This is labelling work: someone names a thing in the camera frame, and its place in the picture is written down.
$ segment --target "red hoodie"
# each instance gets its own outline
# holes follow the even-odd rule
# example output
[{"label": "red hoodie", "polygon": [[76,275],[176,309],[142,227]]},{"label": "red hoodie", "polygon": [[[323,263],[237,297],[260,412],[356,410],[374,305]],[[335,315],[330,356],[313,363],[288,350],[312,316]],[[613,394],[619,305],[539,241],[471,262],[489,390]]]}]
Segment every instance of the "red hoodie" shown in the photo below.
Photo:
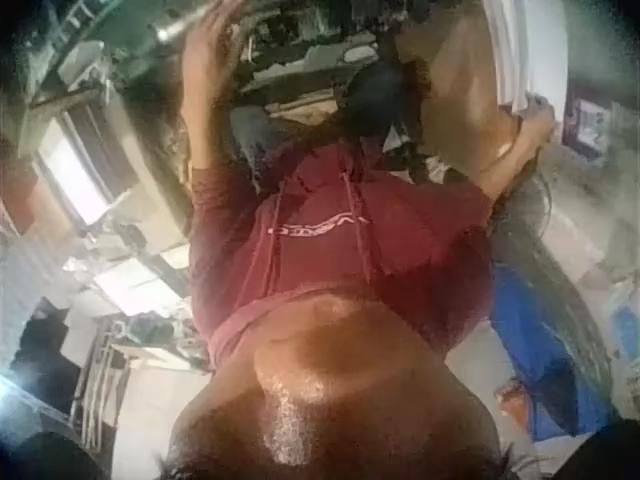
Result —
[{"label": "red hoodie", "polygon": [[193,312],[214,368],[277,306],[354,280],[442,355],[488,314],[489,199],[406,183],[352,151],[274,154],[269,174],[286,179],[262,202],[236,168],[194,171]]}]

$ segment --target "papers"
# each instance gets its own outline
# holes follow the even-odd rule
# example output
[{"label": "papers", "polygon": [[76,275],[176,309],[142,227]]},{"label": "papers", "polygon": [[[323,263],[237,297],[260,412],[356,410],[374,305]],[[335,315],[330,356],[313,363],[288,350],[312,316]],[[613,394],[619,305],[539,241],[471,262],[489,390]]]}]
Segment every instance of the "papers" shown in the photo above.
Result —
[{"label": "papers", "polygon": [[496,67],[498,104],[516,113],[527,93],[547,97],[564,115],[568,42],[561,0],[483,0]]}]

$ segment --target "pipe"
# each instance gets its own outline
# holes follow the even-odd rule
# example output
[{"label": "pipe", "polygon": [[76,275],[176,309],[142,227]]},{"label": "pipe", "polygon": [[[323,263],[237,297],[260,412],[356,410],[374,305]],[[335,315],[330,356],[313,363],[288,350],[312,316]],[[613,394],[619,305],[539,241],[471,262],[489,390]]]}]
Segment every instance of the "pipe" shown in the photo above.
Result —
[{"label": "pipe", "polygon": [[[168,45],[172,43],[187,32],[187,30],[189,30],[200,19],[204,18],[212,8],[217,7],[221,1],[224,0],[207,2],[180,18],[173,18],[168,13],[163,14],[160,19],[152,22],[150,25],[151,29],[155,33],[156,40],[161,45]],[[287,0],[261,0],[249,2],[249,4],[244,8],[244,15],[253,15],[265,10],[270,10],[275,7],[279,7],[286,1]]]}]

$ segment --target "blue fabric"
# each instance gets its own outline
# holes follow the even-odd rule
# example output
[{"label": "blue fabric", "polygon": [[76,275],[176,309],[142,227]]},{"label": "blue fabric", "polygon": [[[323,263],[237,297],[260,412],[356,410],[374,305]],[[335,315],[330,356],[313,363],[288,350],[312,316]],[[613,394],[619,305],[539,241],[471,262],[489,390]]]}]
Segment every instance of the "blue fabric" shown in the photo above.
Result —
[{"label": "blue fabric", "polygon": [[[575,368],[562,342],[548,328],[551,322],[547,320],[548,313],[533,289],[512,270],[496,267],[491,323],[509,353],[518,379],[531,397],[529,425],[533,440],[600,430],[615,418],[615,410],[608,400],[600,398]],[[567,399],[575,398],[571,401],[575,404],[577,423],[572,432],[561,428],[548,410],[551,408],[550,397],[544,382],[550,377],[550,370],[557,365],[570,365],[572,370],[570,381],[561,386],[560,392]]]},{"label": "blue fabric", "polygon": [[611,320],[615,336],[627,361],[635,361],[640,356],[638,351],[638,342],[640,341],[638,317],[629,307],[624,307],[616,312]]}]

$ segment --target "dark hair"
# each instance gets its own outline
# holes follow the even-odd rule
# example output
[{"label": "dark hair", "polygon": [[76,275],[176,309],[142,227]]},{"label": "dark hair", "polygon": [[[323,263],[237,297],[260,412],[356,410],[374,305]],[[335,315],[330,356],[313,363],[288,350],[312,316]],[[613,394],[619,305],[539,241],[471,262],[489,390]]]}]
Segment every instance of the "dark hair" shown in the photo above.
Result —
[{"label": "dark hair", "polygon": [[[518,474],[514,471],[516,467],[525,469],[537,460],[515,459],[513,449],[505,452],[499,462],[489,461],[483,469],[481,480],[519,480]],[[198,457],[187,462],[176,463],[160,460],[160,476],[156,480],[221,480],[231,479],[235,476],[216,465],[215,461],[209,458]]]}]

